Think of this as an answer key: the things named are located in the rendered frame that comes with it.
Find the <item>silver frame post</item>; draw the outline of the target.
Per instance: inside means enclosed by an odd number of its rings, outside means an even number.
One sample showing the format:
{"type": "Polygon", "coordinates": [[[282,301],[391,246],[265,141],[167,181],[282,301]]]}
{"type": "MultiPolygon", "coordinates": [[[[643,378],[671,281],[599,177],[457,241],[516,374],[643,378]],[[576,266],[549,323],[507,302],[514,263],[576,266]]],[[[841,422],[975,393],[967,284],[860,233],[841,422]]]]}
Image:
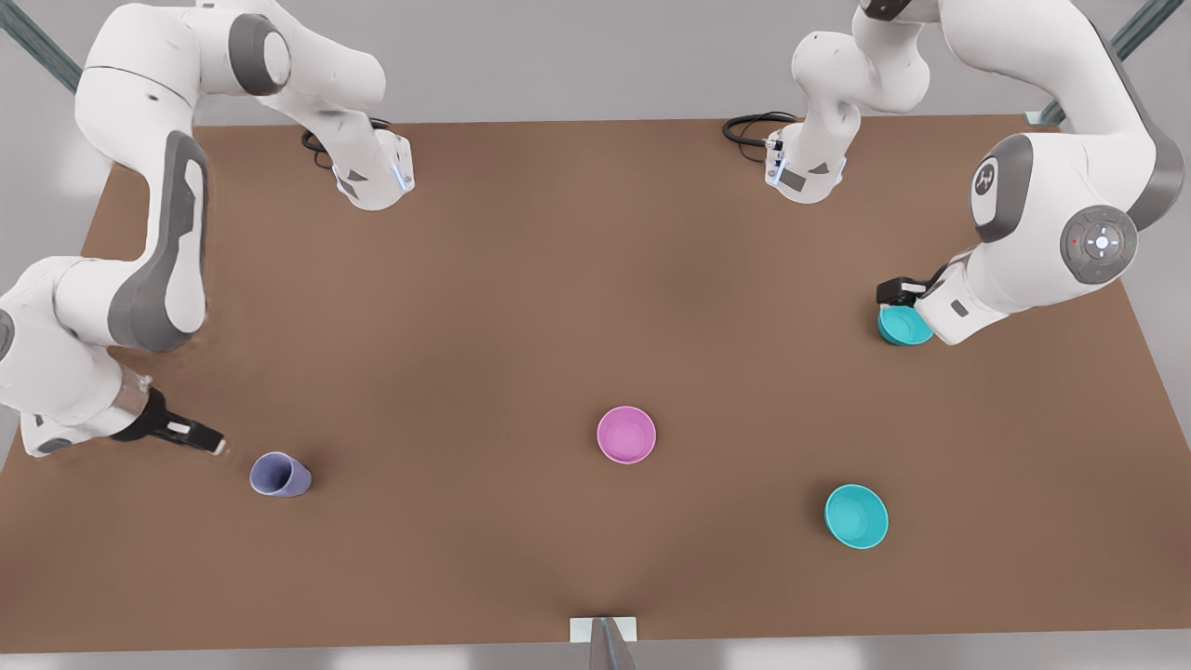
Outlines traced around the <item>silver frame post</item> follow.
{"type": "Polygon", "coordinates": [[[0,0],[0,29],[69,93],[76,93],[82,68],[14,0],[0,0]]]}
{"type": "MultiPolygon", "coordinates": [[[[1145,109],[1145,104],[1140,102],[1137,93],[1131,80],[1125,73],[1123,61],[1134,52],[1137,46],[1145,43],[1151,35],[1156,32],[1165,21],[1170,20],[1178,8],[1184,4],[1185,0],[1145,0],[1139,10],[1131,13],[1128,20],[1123,21],[1122,25],[1116,30],[1114,38],[1106,40],[1105,49],[1109,54],[1111,62],[1116,67],[1116,73],[1120,81],[1131,94],[1131,102],[1137,112],[1137,115],[1147,119],[1147,111],[1145,109]]],[[[1043,109],[1025,112],[1024,120],[1030,127],[1058,127],[1064,120],[1067,119],[1067,113],[1064,106],[1058,101],[1058,99],[1050,100],[1043,109]]]]}
{"type": "Polygon", "coordinates": [[[629,643],[638,641],[637,618],[570,618],[569,643],[588,645],[587,670],[638,670],[629,643]]]}

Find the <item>lavender cup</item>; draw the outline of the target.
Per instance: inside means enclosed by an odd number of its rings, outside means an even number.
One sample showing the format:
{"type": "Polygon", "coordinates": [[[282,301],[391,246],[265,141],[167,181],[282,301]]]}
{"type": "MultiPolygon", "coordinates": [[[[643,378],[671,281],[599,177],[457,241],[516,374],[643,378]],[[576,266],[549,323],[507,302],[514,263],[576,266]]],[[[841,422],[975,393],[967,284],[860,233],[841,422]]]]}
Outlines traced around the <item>lavender cup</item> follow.
{"type": "Polygon", "coordinates": [[[264,496],[295,497],[308,490],[312,475],[288,453],[268,452],[252,463],[249,483],[264,496]]]}

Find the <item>teal bowl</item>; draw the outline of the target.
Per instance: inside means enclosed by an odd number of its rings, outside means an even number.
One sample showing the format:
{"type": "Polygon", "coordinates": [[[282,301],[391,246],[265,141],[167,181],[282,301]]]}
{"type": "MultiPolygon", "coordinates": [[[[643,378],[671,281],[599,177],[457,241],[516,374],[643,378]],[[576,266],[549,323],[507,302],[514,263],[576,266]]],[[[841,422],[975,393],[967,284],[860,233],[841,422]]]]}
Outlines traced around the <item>teal bowl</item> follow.
{"type": "Polygon", "coordinates": [[[863,486],[834,488],[823,520],[830,534],[852,550],[871,550],[888,537],[888,509],[875,491],[863,486]]]}
{"type": "Polygon", "coordinates": [[[881,305],[877,309],[877,331],[893,346],[919,346],[934,336],[934,330],[909,305],[881,305]]]}

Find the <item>pink bowl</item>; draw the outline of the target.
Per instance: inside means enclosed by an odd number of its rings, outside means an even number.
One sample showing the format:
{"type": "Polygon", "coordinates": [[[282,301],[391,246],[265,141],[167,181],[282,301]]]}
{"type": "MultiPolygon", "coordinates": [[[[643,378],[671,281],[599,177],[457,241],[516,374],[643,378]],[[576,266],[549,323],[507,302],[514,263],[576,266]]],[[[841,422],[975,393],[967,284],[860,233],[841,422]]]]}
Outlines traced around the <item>pink bowl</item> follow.
{"type": "Polygon", "coordinates": [[[596,442],[609,461],[638,463],[655,449],[657,428],[646,411],[621,406],[600,417],[596,442]]]}

